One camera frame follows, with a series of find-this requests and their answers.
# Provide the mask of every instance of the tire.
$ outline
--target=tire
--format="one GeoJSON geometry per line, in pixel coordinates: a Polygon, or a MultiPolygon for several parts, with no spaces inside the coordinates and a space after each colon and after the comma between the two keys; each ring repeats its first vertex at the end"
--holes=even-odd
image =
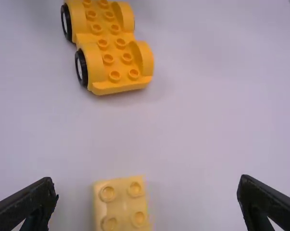
{"type": "Polygon", "coordinates": [[[88,71],[84,53],[81,49],[75,54],[76,74],[78,82],[81,86],[87,88],[88,86],[88,71]]]}
{"type": "Polygon", "coordinates": [[[68,5],[66,3],[62,5],[60,11],[63,26],[63,34],[69,42],[72,42],[72,24],[68,5]]]}

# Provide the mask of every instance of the white table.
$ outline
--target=white table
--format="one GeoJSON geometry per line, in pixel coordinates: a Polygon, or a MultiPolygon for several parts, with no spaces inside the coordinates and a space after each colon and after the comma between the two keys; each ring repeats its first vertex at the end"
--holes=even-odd
{"type": "Polygon", "coordinates": [[[91,230],[91,184],[145,174],[154,230],[246,230],[241,174],[290,196],[290,4],[131,0],[146,90],[80,87],[61,0],[0,0],[0,200],[51,176],[51,231],[91,230]]]}

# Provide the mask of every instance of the yellow toy car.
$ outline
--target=yellow toy car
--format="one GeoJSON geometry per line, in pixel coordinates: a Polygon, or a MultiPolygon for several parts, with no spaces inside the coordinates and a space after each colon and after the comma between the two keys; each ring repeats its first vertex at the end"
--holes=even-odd
{"type": "Polygon", "coordinates": [[[134,15],[126,2],[65,0],[63,33],[76,44],[79,83],[96,95],[142,89],[153,75],[153,54],[134,37],[134,15]]]}

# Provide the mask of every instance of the black wheel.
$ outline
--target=black wheel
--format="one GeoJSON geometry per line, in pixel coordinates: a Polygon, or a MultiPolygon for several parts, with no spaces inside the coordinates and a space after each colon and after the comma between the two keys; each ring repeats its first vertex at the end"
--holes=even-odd
{"type": "Polygon", "coordinates": [[[88,85],[88,71],[84,53],[81,49],[75,54],[75,63],[76,63],[76,74],[79,83],[87,88],[88,85]]]}
{"type": "Polygon", "coordinates": [[[72,42],[72,25],[68,5],[66,3],[62,5],[60,11],[62,17],[63,34],[68,41],[72,42]]]}

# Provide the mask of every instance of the lego duplo car base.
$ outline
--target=lego duplo car base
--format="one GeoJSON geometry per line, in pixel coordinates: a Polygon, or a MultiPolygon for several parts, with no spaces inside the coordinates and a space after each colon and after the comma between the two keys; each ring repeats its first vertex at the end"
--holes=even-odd
{"type": "Polygon", "coordinates": [[[95,231],[150,231],[142,177],[94,183],[93,215],[95,231]]]}
{"type": "Polygon", "coordinates": [[[153,75],[153,54],[134,37],[134,15],[126,2],[65,0],[63,33],[76,44],[79,83],[96,95],[145,88],[153,75]]]}

